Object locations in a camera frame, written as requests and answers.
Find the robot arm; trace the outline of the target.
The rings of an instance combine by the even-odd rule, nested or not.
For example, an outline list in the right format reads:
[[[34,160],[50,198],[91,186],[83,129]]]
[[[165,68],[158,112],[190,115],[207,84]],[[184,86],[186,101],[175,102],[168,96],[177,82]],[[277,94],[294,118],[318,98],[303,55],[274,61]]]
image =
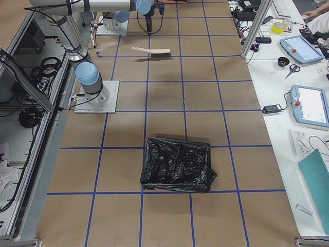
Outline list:
[[[75,69],[88,100],[105,98],[103,81],[97,67],[92,63],[87,47],[72,15],[74,13],[106,12],[114,18],[115,14],[129,14],[137,11],[148,14],[154,1],[30,1],[28,10],[43,14],[56,31],[66,51],[69,61]]]
[[[165,3],[163,1],[147,1],[147,12],[144,11],[142,15],[145,19],[145,27],[142,27],[141,22],[139,20],[139,13],[136,13],[136,19],[138,26],[141,28],[141,30],[147,35],[151,36],[153,34],[157,34],[161,31],[163,26],[163,19],[165,15]],[[153,21],[152,18],[155,15],[156,10],[158,10],[160,15],[160,24],[158,29],[155,31],[153,30]]]

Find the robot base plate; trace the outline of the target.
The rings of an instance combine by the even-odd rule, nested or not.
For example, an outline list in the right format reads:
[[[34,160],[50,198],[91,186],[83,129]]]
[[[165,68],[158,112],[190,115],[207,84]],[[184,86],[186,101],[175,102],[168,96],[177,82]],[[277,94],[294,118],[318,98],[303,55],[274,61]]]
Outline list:
[[[74,112],[77,114],[115,114],[117,97],[119,92],[119,81],[103,80],[103,89],[99,94],[86,94],[83,87],[80,87],[77,98],[77,106]]]
[[[104,19],[101,15],[96,34],[98,36],[125,36],[127,34],[128,20],[121,23],[115,19]]]

